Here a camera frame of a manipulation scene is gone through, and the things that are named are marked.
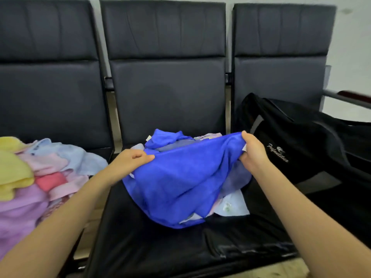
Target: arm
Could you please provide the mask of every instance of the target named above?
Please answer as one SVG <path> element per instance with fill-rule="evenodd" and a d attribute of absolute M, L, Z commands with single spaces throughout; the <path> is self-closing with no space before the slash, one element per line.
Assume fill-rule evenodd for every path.
<path fill-rule="evenodd" d="M 2 277 L 56 277 L 100 194 L 154 155 L 124 150 L 0 261 Z"/>
<path fill-rule="evenodd" d="M 305 197 L 245 131 L 240 159 L 253 174 L 313 277 L 371 277 L 371 250 Z"/>

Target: person's right hand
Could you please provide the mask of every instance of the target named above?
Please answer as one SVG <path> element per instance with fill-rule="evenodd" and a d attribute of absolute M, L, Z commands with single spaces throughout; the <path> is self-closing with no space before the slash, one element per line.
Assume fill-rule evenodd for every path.
<path fill-rule="evenodd" d="M 270 161 L 264 145 L 252 134 L 242 132 L 242 138 L 246 141 L 246 151 L 240 156 L 244 167 L 252 174 L 258 172 Z"/>

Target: yellow cloth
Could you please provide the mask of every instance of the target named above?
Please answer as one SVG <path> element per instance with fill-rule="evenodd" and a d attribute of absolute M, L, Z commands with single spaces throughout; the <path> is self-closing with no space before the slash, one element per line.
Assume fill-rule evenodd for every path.
<path fill-rule="evenodd" d="M 28 187 L 34 182 L 30 166 L 16 154 L 0 150 L 0 201 L 14 198 L 14 188 Z"/>
<path fill-rule="evenodd" d="M 24 144 L 14 136 L 0 137 L 0 150 L 17 153 L 26 147 L 26 144 Z"/>

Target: white wall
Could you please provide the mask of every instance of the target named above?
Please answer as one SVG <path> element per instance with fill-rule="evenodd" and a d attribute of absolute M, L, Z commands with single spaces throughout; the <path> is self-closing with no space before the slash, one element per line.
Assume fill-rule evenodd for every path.
<path fill-rule="evenodd" d="M 90 0 L 103 43 L 104 58 L 110 75 L 99 0 Z M 181 0 L 225 2 L 227 4 L 227 52 L 231 50 L 231 11 L 234 3 L 332 4 L 338 7 L 334 34 L 327 58 L 332 65 L 328 89 L 353 90 L 371 96 L 371 0 Z M 323 111 L 348 120 L 370 121 L 371 111 L 326 98 Z"/>

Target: person's right arm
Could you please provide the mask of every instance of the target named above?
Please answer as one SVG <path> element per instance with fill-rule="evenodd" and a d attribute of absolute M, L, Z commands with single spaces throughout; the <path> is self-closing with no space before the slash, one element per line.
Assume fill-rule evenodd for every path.
<path fill-rule="evenodd" d="M 370 278 L 371 250 L 313 204 L 269 161 L 264 145 L 242 132 L 240 159 L 253 174 L 315 278 Z"/>

